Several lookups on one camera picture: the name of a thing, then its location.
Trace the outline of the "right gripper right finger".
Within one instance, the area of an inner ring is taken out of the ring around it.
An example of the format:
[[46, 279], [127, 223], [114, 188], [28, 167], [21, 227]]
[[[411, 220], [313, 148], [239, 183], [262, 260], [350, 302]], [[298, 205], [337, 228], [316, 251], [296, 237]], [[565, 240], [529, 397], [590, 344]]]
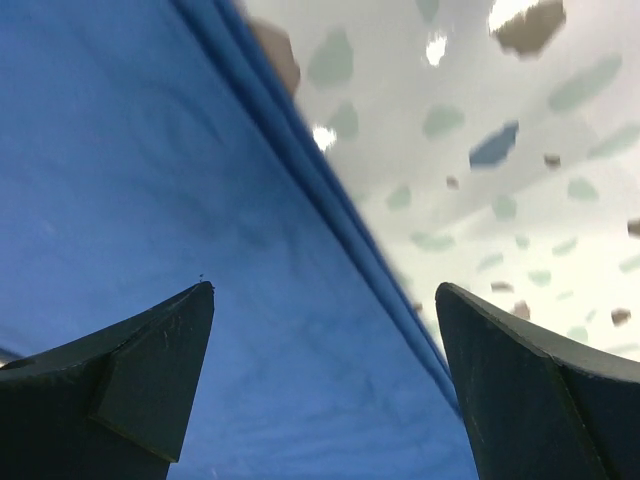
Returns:
[[639, 365], [452, 284], [436, 310], [482, 479], [636, 479]]

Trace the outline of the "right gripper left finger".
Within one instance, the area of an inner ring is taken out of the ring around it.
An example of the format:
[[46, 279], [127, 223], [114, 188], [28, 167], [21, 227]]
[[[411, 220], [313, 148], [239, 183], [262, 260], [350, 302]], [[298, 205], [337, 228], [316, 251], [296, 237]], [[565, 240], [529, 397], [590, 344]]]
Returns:
[[1, 476], [164, 479], [209, 341], [201, 282], [134, 317], [1, 369]]

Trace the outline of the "blue surgical drape cloth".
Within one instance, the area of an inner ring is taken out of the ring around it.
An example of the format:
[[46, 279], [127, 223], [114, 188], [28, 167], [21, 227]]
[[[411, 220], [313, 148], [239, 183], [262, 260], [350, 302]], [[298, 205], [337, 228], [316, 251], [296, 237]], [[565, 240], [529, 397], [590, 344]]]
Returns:
[[1, 5], [1, 344], [199, 282], [174, 479], [472, 479], [450, 377], [228, 1]]

